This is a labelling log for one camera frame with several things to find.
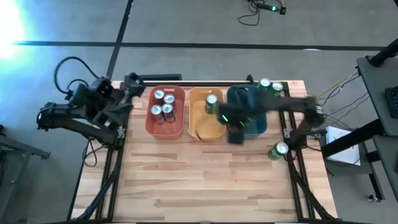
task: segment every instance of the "can lid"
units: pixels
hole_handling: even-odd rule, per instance
[[[264,87],[270,86],[271,85],[271,81],[269,81],[268,78],[262,78],[260,80],[260,84]]]
[[[164,102],[165,103],[173,103],[174,101],[174,96],[171,94],[167,94],[164,96]]]
[[[152,114],[160,114],[162,112],[162,108],[159,105],[154,105],[152,106],[152,108],[150,109],[150,112]]]
[[[286,154],[289,150],[289,147],[284,142],[278,142],[276,144],[276,150],[281,154]]]
[[[207,103],[212,103],[212,104],[217,103],[217,96],[210,94],[207,96],[206,101],[207,101]]]
[[[164,91],[163,90],[156,90],[155,91],[155,98],[162,99],[163,96],[164,96]]]
[[[171,104],[165,103],[162,106],[163,113],[169,113],[173,110],[173,106]]]
[[[280,82],[277,82],[272,84],[272,88],[274,90],[281,91],[284,88],[284,86]]]

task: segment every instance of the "green soda can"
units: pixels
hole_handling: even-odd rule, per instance
[[[206,113],[215,114],[217,112],[218,98],[216,95],[210,94],[206,97]]]
[[[284,86],[280,82],[275,82],[271,86],[271,92],[274,93],[275,96],[280,96]]]
[[[268,151],[268,157],[272,160],[277,160],[287,154],[289,147],[284,142],[278,142],[272,149]]]
[[[271,86],[271,81],[269,81],[268,78],[262,78],[259,81],[259,84],[257,85],[257,88],[260,90],[269,90],[269,87]]]

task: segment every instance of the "green light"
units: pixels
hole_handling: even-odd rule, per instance
[[[228,122],[228,119],[226,119],[226,117],[224,115],[222,115],[223,119]]]

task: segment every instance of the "orange bin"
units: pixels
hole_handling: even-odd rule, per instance
[[[173,94],[175,97],[175,121],[173,123],[165,122],[164,124],[157,124],[155,118],[150,113],[150,109],[157,102],[154,98],[156,90],[163,90],[166,94]],[[147,110],[147,118],[145,120],[145,129],[151,135],[159,139],[178,139],[182,135],[184,128],[184,104],[185,92],[178,86],[157,86],[152,89],[149,97],[149,104]]]
[[[215,114],[208,114],[205,110],[206,97],[210,94],[216,95],[219,102],[224,102],[223,91],[219,88],[193,88],[189,92],[188,133],[196,140],[199,137],[201,140],[215,140],[222,137],[226,130]]]

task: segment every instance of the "teal bin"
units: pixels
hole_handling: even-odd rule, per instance
[[[245,91],[249,90],[250,88],[257,88],[257,87],[254,85],[231,86],[226,93],[227,102],[237,105],[244,104],[242,102],[247,100]],[[249,123],[245,127],[244,138],[254,139],[258,137],[260,134],[264,133],[266,130],[267,130],[267,116],[264,113],[263,115],[259,115],[256,119],[254,119],[251,123]]]

